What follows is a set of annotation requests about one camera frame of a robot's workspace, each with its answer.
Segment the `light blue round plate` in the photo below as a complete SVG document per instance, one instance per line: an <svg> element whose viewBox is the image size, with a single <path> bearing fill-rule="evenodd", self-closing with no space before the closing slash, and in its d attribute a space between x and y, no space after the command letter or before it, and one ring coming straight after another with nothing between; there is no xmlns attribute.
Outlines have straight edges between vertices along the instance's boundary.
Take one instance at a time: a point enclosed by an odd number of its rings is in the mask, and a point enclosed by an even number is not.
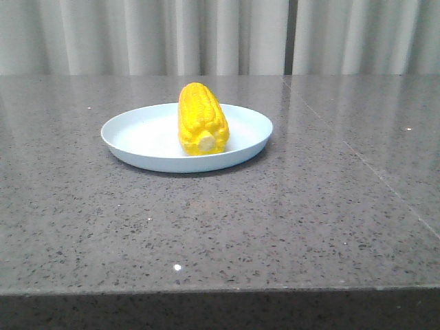
<svg viewBox="0 0 440 330"><path fill-rule="evenodd" d="M101 137L119 160L150 171L202 173L229 168L260 153L272 131L272 121L257 111L231 104L221 108L230 139L223 153L189 156L177 136L177 104L157 104L127 111L107 121Z"/></svg>

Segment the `white pleated curtain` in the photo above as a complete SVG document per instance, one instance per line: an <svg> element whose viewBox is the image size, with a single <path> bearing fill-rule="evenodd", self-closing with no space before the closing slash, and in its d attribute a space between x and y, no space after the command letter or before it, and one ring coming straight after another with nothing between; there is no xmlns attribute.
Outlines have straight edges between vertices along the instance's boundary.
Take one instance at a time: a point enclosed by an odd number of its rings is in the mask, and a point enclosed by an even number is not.
<svg viewBox="0 0 440 330"><path fill-rule="evenodd" d="M436 74L438 1L2 1L1 74Z"/></svg>

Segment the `yellow corn cob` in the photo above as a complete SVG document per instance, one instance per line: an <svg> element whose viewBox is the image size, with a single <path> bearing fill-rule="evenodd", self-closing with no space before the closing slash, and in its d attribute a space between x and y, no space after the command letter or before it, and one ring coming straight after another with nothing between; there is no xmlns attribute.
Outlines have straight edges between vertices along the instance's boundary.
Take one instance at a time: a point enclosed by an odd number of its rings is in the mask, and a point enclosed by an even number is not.
<svg viewBox="0 0 440 330"><path fill-rule="evenodd" d="M190 156L222 153L230 138L228 121L217 97L200 82L186 85L178 103L178 138Z"/></svg>

